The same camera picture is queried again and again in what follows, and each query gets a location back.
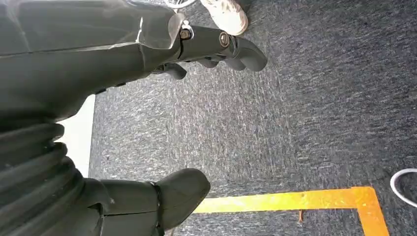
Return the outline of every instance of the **gray carpet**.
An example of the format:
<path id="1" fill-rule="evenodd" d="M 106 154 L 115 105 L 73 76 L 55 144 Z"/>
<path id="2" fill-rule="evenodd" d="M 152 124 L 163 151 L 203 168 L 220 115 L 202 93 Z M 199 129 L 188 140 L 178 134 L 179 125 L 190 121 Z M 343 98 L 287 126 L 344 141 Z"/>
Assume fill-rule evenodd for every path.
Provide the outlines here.
<path id="1" fill-rule="evenodd" d="M 205 172 L 209 197 L 373 186 L 393 236 L 417 236 L 417 209 L 389 188 L 417 167 L 417 1 L 246 0 L 243 37 L 259 73 L 186 64 L 96 98 L 90 175 L 158 180 Z M 198 3 L 192 23 L 214 27 Z M 417 200 L 417 176 L 400 188 Z M 355 210 L 192 215 L 191 236 L 363 235 Z"/>

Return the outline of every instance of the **metal screw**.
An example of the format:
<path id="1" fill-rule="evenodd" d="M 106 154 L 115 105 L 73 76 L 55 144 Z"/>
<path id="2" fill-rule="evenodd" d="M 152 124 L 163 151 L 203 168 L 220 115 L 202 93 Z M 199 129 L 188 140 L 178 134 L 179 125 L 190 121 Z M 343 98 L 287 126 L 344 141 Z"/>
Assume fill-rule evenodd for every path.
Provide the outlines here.
<path id="1" fill-rule="evenodd" d="M 226 32 L 221 32 L 219 35 L 220 45 L 224 48 L 227 48 L 230 44 L 229 35 Z"/>
<path id="2" fill-rule="evenodd" d="M 179 37 L 183 40 L 190 39 L 191 32 L 187 29 L 182 29 L 181 32 L 179 32 Z"/>

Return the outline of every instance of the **yellow floor marking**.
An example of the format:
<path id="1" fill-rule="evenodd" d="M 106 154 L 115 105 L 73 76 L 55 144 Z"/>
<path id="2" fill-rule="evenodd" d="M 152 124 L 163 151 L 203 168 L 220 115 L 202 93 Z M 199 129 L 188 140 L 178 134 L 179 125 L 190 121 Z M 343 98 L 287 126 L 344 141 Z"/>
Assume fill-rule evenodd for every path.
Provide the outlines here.
<path id="1" fill-rule="evenodd" d="M 365 236 L 388 236 L 372 187 L 205 199 L 194 213 L 356 208 Z"/>

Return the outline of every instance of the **clear plastic cover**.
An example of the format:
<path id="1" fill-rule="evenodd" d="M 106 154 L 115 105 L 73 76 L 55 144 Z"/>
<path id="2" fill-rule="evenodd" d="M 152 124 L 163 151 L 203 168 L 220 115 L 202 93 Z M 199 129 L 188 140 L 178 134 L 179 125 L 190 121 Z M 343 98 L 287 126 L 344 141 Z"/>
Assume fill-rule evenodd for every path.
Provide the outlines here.
<path id="1" fill-rule="evenodd" d="M 136 0 L 0 0 L 0 18 L 0 56 L 129 44 L 170 49 L 184 20 Z"/>

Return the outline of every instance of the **white wall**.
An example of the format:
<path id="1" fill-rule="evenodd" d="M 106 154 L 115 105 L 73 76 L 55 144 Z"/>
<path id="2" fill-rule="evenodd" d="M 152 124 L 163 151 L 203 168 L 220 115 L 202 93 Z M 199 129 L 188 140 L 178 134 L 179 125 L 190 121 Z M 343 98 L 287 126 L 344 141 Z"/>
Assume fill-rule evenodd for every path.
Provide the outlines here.
<path id="1" fill-rule="evenodd" d="M 67 145 L 67 156 L 71 157 L 84 177 L 89 174 L 94 102 L 95 95 L 89 96 L 75 116 L 60 122 L 65 127 L 65 133 L 59 142 Z"/>

